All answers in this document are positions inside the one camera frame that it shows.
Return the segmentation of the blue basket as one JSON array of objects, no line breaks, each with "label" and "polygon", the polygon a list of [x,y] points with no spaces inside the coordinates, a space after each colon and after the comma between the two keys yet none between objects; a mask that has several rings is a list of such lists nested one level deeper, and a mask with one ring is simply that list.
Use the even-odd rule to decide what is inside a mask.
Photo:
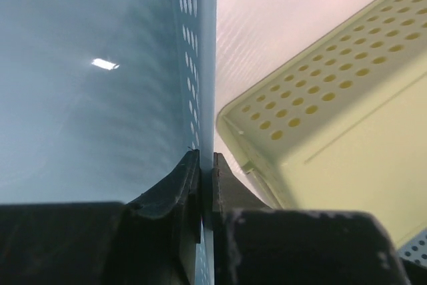
[{"label": "blue basket", "polygon": [[421,231],[409,242],[404,244],[398,254],[401,258],[409,260],[417,265],[427,265],[427,235],[426,230]]},{"label": "blue basket", "polygon": [[[217,0],[1,0],[1,206],[128,204],[213,167]],[[195,282],[212,284],[201,218]]]}]

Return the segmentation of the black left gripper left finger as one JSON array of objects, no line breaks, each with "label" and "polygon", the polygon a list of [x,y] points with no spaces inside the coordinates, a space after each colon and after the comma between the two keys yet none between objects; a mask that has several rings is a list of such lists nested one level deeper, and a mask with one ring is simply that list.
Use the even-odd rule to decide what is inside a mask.
[{"label": "black left gripper left finger", "polygon": [[199,152],[128,204],[1,206],[2,284],[193,284]]}]

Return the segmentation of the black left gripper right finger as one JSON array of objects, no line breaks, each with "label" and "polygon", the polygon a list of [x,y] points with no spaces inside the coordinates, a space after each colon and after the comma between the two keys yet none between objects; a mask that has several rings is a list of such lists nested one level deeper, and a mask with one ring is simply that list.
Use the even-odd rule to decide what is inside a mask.
[{"label": "black left gripper right finger", "polygon": [[279,210],[213,161],[216,284],[411,284],[379,221],[365,212]]}]

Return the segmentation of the green perforated plastic basket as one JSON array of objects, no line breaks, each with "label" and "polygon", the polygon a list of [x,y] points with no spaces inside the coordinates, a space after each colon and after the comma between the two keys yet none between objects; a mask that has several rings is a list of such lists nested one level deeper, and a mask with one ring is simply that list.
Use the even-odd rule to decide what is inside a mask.
[{"label": "green perforated plastic basket", "polygon": [[218,133],[277,207],[426,229],[426,0],[375,0],[226,105]]}]

